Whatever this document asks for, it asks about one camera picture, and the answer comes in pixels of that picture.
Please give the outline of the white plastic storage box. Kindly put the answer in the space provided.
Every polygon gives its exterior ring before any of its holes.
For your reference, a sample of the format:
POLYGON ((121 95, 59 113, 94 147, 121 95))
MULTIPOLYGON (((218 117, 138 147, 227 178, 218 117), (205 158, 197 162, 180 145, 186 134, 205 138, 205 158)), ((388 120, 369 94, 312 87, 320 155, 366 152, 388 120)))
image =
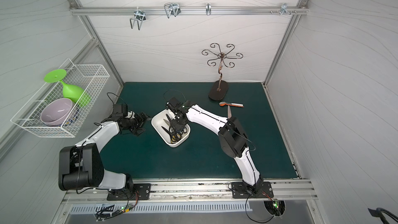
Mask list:
POLYGON ((188 139, 191 131, 187 124, 182 131, 176 132, 171 126, 171 120, 174 119, 174 117, 174 113, 170 110, 163 110, 151 120, 153 128, 157 131, 162 140, 172 148, 178 147, 188 139))

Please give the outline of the black handled scissors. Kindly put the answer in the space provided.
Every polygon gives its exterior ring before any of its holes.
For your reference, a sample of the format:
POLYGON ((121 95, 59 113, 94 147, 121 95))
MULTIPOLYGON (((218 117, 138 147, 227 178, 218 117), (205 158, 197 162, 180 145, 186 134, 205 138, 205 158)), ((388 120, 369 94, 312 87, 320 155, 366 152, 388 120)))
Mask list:
POLYGON ((162 126, 162 129, 169 135, 171 144, 176 144, 182 139, 182 136, 188 132, 188 129, 184 127, 181 131, 176 131, 171 125, 171 117, 166 114, 167 119, 163 121, 169 126, 168 128, 162 126))

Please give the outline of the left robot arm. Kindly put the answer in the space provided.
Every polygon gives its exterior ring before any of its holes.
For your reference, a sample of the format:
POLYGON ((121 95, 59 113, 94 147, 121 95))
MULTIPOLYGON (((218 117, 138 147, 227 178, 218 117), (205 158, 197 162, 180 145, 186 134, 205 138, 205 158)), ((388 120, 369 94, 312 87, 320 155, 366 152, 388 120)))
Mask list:
POLYGON ((129 174, 115 173, 104 168, 100 152, 111 139, 123 130, 141 135, 150 117, 145 113, 117 114, 97 124, 97 129, 74 146, 59 153, 59 188, 62 191, 79 191, 87 188, 123 190, 133 192, 134 184, 129 174))

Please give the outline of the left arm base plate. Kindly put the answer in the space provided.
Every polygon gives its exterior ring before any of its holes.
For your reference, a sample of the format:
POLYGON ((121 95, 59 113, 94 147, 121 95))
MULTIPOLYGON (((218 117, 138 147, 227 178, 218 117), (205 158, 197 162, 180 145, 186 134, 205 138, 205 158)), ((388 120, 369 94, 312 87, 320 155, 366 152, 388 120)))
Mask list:
POLYGON ((151 184, 134 184, 132 187, 126 186, 123 189, 111 190, 108 192, 107 201, 132 201, 148 200, 151 192, 151 184))

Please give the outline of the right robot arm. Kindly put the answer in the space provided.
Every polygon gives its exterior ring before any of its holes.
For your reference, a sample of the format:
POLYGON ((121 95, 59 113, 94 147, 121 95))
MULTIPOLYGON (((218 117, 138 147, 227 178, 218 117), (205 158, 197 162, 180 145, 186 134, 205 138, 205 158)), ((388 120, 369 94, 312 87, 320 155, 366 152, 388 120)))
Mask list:
POLYGON ((263 178, 251 157, 247 134, 236 117, 221 117, 190 101, 183 103, 174 97, 168 100, 166 107, 175 115, 170 124, 176 131, 180 132, 192 122, 215 133, 223 152, 235 160, 246 190, 252 194, 260 190, 263 178))

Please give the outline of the grey pink handled scissors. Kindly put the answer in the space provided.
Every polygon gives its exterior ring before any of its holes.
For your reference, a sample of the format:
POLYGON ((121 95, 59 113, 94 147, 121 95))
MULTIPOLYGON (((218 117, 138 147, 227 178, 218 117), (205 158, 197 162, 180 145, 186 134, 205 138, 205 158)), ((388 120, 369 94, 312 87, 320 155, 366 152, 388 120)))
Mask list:
POLYGON ((228 105, 228 118, 232 117, 232 111, 230 105, 228 105))

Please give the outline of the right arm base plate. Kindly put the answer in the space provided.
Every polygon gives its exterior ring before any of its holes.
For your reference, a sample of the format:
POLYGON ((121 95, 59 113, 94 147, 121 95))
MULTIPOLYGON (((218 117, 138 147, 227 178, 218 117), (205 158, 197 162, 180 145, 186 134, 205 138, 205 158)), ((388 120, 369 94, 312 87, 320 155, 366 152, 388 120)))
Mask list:
POLYGON ((228 184, 228 189, 232 192, 233 199, 271 199, 274 192, 271 183, 268 181, 259 182, 255 188, 242 182, 232 182, 228 184))

